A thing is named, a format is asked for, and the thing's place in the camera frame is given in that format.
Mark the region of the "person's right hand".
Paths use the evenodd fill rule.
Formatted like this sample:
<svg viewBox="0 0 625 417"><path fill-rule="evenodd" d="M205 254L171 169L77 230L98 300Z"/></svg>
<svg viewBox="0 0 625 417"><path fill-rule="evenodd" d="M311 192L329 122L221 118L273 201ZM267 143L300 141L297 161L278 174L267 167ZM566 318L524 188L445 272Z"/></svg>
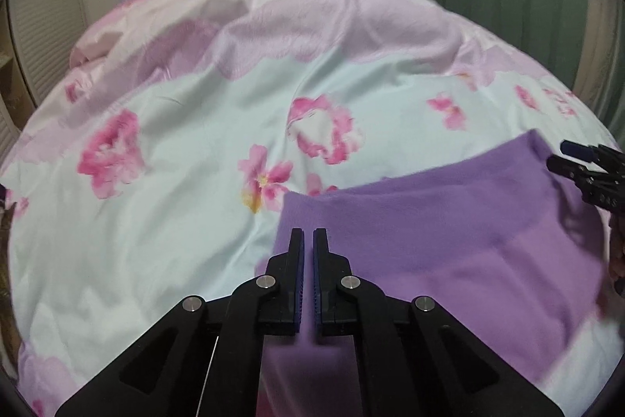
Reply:
<svg viewBox="0 0 625 417"><path fill-rule="evenodd" d="M624 326L624 218L601 212L606 269L598 306L605 320Z"/></svg>

